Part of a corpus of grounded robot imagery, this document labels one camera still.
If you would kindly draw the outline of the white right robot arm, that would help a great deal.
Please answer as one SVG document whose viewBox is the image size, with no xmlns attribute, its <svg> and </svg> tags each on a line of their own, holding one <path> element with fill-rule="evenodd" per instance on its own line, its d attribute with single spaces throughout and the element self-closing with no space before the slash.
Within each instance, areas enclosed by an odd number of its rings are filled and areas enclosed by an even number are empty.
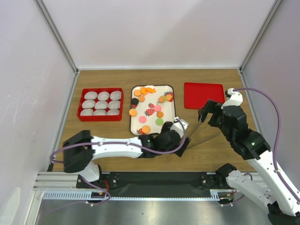
<svg viewBox="0 0 300 225">
<path fill-rule="evenodd" d="M 248 127 L 247 116 L 240 106 L 243 102 L 240 91 L 228 89 L 224 103 L 208 100 L 198 110 L 198 120 L 204 122 L 210 113 L 208 124 L 220 129 L 231 148 L 257 171 L 266 186 L 261 187 L 231 164 L 217 170 L 216 184 L 240 191 L 267 213 L 273 225 L 298 225 L 300 192 L 278 164 L 276 149 Z"/>
</svg>

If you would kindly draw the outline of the orange scalloped cookie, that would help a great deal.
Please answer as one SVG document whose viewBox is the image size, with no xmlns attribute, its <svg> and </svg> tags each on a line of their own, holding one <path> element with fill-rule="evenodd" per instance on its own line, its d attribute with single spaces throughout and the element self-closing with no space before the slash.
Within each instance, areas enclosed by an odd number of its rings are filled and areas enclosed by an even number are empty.
<svg viewBox="0 0 300 225">
<path fill-rule="evenodd" d="M 162 111 L 157 112 L 157 117 L 162 118 L 164 116 L 164 113 Z"/>
</svg>

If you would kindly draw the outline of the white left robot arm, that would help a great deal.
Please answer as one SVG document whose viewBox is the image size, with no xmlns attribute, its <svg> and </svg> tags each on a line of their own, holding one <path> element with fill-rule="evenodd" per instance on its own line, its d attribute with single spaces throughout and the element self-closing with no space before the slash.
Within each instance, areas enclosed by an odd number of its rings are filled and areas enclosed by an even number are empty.
<svg viewBox="0 0 300 225">
<path fill-rule="evenodd" d="M 128 157 L 155 158 L 165 154 L 182 156 L 190 139 L 186 135 L 189 124 L 179 118 L 163 124 L 160 134 L 143 134 L 128 139 L 109 139 L 92 136 L 82 130 L 63 143 L 63 171 L 77 173 L 93 188 L 102 185 L 99 158 Z"/>
</svg>

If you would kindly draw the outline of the black round cookie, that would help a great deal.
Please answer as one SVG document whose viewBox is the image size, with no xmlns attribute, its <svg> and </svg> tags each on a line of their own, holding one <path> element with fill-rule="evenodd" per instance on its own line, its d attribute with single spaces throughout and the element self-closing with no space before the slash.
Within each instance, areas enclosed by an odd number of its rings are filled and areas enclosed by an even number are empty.
<svg viewBox="0 0 300 225">
<path fill-rule="evenodd" d="M 131 99 L 131 104 L 132 105 L 138 105 L 139 104 L 139 100 L 137 98 L 132 98 Z"/>
</svg>

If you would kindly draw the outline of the pink round cookie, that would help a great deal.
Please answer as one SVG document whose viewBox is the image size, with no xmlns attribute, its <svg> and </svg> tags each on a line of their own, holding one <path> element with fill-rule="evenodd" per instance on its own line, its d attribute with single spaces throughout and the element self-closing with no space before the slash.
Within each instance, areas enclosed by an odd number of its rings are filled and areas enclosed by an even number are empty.
<svg viewBox="0 0 300 225">
<path fill-rule="evenodd" d="M 160 106 L 160 105 L 156 105 L 156 106 L 154 107 L 154 110 L 155 110 L 156 112 L 160 112 L 160 111 L 161 111 L 161 106 Z"/>
<path fill-rule="evenodd" d="M 146 123 L 147 118 L 146 118 L 146 116 L 140 116 L 138 120 L 140 123 Z"/>
</svg>

